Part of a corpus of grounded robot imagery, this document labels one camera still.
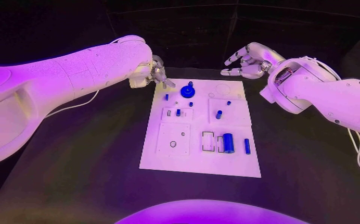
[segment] table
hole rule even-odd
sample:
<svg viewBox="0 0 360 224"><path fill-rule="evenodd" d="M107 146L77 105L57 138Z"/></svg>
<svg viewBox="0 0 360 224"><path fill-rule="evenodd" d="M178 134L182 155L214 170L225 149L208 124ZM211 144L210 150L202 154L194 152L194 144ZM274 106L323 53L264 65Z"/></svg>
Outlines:
<svg viewBox="0 0 360 224"><path fill-rule="evenodd" d="M159 203L244 203L309 223L358 223L360 169L346 130L315 108L269 104L266 78L166 68L171 78L241 80L261 178L138 169L153 84L123 81L45 118L0 190L1 223L113 223ZM87 95L67 105L86 102Z"/></svg>

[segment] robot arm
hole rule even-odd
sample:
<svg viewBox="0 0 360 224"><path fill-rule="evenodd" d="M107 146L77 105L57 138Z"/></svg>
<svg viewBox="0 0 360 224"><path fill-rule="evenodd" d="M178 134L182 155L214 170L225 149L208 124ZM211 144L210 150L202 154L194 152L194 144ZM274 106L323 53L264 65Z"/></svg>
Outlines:
<svg viewBox="0 0 360 224"><path fill-rule="evenodd" d="M309 57L284 60L259 43L250 43L225 60L240 58L241 68L221 70L224 76L254 79L269 73L260 91L264 99L290 113L300 113L310 104L335 124L360 131L360 80L341 80L333 70Z"/></svg>
<svg viewBox="0 0 360 224"><path fill-rule="evenodd" d="M174 87L162 60L133 35L57 58L0 67L0 161L57 106L126 78L132 88L149 81Z"/></svg>

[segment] dark background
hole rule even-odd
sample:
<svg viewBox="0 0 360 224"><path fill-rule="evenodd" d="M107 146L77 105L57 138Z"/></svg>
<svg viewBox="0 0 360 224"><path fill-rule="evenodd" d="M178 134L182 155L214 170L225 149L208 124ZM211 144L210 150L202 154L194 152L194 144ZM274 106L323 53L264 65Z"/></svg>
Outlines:
<svg viewBox="0 0 360 224"><path fill-rule="evenodd" d="M316 57L339 76L358 77L358 5L360 0L0 0L0 65L136 34L166 67L221 69L256 41L284 58ZM22 149L0 162L0 185Z"/></svg>

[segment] robotic hand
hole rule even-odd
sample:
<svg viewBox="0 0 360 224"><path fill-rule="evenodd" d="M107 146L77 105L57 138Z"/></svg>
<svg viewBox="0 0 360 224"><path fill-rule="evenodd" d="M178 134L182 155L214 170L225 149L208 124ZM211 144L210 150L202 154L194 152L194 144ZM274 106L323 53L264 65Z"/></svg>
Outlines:
<svg viewBox="0 0 360 224"><path fill-rule="evenodd" d="M132 88L151 81L174 87L161 58L133 35L57 58L0 67L0 161L57 106L126 78Z"/></svg>
<svg viewBox="0 0 360 224"><path fill-rule="evenodd" d="M269 73L260 95L290 113L300 113L310 104L335 124L360 131L360 80L341 80L333 70L307 56L284 58L259 43L247 44L224 61L240 58L241 68L223 69L224 76L254 79Z"/></svg>

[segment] blue object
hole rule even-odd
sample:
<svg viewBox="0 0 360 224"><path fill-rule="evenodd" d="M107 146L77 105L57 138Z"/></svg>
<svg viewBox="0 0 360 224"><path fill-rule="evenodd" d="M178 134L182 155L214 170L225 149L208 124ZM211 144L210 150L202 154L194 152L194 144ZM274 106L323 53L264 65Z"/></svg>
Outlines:
<svg viewBox="0 0 360 224"><path fill-rule="evenodd" d="M188 85L181 87L179 93L184 98L192 97L194 95L192 82L188 82Z"/></svg>
<svg viewBox="0 0 360 224"><path fill-rule="evenodd" d="M221 118L221 114L223 114L223 112L218 110L218 111L217 111L217 114L215 114L215 119L220 119L220 118Z"/></svg>
<svg viewBox="0 0 360 224"><path fill-rule="evenodd" d="M248 139L244 139L244 152L246 152L246 155L250 154L250 152L248 152Z"/></svg>
<svg viewBox="0 0 360 224"><path fill-rule="evenodd" d="M231 134L223 134L223 153L231 154L234 152L234 142Z"/></svg>

